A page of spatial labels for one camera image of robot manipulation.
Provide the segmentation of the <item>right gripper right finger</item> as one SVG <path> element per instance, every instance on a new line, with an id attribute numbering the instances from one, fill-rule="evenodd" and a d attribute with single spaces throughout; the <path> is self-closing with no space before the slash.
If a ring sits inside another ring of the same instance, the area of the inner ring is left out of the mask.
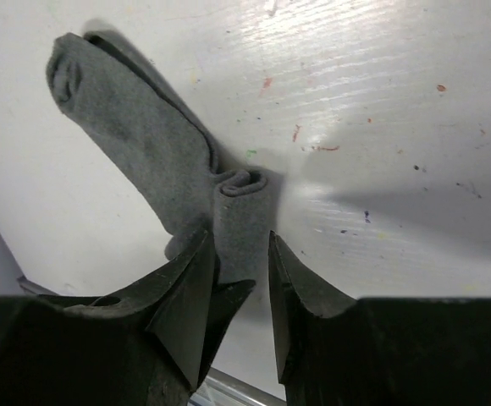
<path id="1" fill-rule="evenodd" d="M 288 385 L 328 335 L 323 325 L 356 300 L 306 266 L 274 231 L 269 234 L 268 279 L 278 379 Z"/>

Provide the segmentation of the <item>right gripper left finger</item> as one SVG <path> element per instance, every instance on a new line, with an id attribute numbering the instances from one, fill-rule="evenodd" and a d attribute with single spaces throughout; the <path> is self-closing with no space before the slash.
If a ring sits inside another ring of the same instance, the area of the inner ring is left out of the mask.
<path id="1" fill-rule="evenodd" d="M 209 233 L 104 296 L 44 296 L 52 314 L 39 371 L 71 392 L 193 392 L 256 286 L 221 283 Z"/>

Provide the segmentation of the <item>dark grey sock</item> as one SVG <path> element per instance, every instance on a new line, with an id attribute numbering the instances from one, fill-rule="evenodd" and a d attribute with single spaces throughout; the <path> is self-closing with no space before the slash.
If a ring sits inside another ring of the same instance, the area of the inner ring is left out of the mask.
<path id="1" fill-rule="evenodd" d="M 256 280 L 268 245 L 268 177 L 224 169 L 207 128 L 164 78 L 111 32 L 56 39 L 47 84 L 137 188 L 170 235 L 174 258 L 200 228 L 214 237 L 218 280 Z"/>

